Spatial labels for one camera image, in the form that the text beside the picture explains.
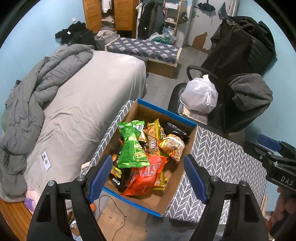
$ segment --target blue gripper pad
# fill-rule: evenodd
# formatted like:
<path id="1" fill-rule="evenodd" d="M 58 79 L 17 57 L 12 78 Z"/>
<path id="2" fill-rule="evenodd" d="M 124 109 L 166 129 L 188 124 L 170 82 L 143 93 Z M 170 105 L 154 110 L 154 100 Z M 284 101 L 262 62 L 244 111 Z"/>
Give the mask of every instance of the blue gripper pad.
<path id="1" fill-rule="evenodd" d="M 257 142 L 260 145 L 265 146 L 270 150 L 273 150 L 273 151 L 280 151 L 281 150 L 281 146 L 278 141 L 271 139 L 270 137 L 267 137 L 265 135 L 260 134 L 257 137 Z"/>
<path id="2" fill-rule="evenodd" d="M 184 157 L 184 170 L 187 174 L 196 198 L 201 200 L 203 204 L 207 204 L 208 198 L 206 196 L 205 185 L 187 155 Z"/>
<path id="3" fill-rule="evenodd" d="M 88 197 L 89 203 L 93 203 L 95 200 L 97 200 L 100 197 L 100 194 L 103 190 L 106 180 L 111 172 L 112 165 L 113 165 L 112 156 L 108 155 L 90 185 L 90 194 Z"/>

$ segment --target purple package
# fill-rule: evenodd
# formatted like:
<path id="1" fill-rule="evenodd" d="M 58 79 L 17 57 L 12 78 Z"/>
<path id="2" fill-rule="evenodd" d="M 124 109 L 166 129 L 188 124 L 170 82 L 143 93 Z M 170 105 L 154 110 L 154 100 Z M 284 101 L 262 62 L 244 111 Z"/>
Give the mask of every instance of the purple package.
<path id="1" fill-rule="evenodd" d="M 30 211 L 34 212 L 36 204 L 35 201 L 31 198 L 26 198 L 25 199 L 25 205 L 27 207 L 27 209 L 29 209 Z"/>

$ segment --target red snack bag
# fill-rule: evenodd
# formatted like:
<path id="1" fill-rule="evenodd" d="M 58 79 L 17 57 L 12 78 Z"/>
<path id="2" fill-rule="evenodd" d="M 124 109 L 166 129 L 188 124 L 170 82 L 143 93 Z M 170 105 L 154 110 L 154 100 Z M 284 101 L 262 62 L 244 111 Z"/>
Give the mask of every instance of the red snack bag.
<path id="1" fill-rule="evenodd" d="M 166 163 L 165 156 L 149 156 L 150 166 L 134 168 L 133 177 L 128 188 L 122 193 L 125 196 L 137 196 L 149 194 L 154 188 L 156 178 Z"/>

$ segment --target white card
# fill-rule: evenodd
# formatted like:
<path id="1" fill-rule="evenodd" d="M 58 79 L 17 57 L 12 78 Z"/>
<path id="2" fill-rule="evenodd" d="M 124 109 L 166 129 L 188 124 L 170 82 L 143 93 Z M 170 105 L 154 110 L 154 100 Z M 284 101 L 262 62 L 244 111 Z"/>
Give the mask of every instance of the white card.
<path id="1" fill-rule="evenodd" d="M 44 164 L 45 170 L 48 171 L 48 169 L 51 167 L 51 164 L 49 162 L 49 159 L 48 159 L 48 156 L 47 156 L 46 151 L 43 152 L 43 154 L 42 154 L 42 160 L 43 160 L 43 164 Z"/>

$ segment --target white door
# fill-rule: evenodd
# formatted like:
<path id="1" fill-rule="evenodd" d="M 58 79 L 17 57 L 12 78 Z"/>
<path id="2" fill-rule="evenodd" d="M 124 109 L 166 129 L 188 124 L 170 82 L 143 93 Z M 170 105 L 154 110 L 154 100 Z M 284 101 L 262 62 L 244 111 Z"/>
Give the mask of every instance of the white door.
<path id="1" fill-rule="evenodd" d="M 218 11 L 225 2 L 226 12 L 228 15 L 234 15 L 232 9 L 238 6 L 238 0 L 209 0 L 209 4 L 215 7 L 215 11 L 211 14 L 207 11 L 202 11 L 197 5 L 202 2 L 206 3 L 206 0 L 196 0 L 193 8 L 192 19 L 190 22 L 189 31 L 187 34 L 186 43 L 196 49 L 207 52 L 210 49 L 212 42 L 211 37 L 216 32 L 217 28 L 221 24 L 221 20 L 218 16 Z"/>

